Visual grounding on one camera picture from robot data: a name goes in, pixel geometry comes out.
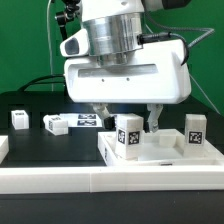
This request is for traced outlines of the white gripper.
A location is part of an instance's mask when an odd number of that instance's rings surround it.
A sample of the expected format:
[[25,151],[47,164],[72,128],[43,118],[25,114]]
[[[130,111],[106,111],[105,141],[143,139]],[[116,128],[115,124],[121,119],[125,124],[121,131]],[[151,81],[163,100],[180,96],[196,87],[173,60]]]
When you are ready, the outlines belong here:
[[115,118],[105,103],[148,104],[145,130],[155,133],[162,104],[180,103],[191,93],[188,67],[183,63],[184,44],[179,39],[145,44],[129,52],[125,64],[105,67],[89,54],[85,30],[63,41],[60,50],[66,58],[64,76],[70,98],[93,103],[106,130],[115,127]]

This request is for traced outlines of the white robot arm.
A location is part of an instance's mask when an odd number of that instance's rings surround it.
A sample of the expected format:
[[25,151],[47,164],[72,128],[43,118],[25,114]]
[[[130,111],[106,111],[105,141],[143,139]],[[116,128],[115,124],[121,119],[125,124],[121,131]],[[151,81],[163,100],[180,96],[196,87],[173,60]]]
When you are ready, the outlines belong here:
[[81,0],[78,6],[81,29],[60,45],[70,98],[91,104],[107,129],[115,126],[109,104],[145,104],[148,129],[157,131],[163,106],[191,92],[185,40],[142,30],[143,14],[165,2]]

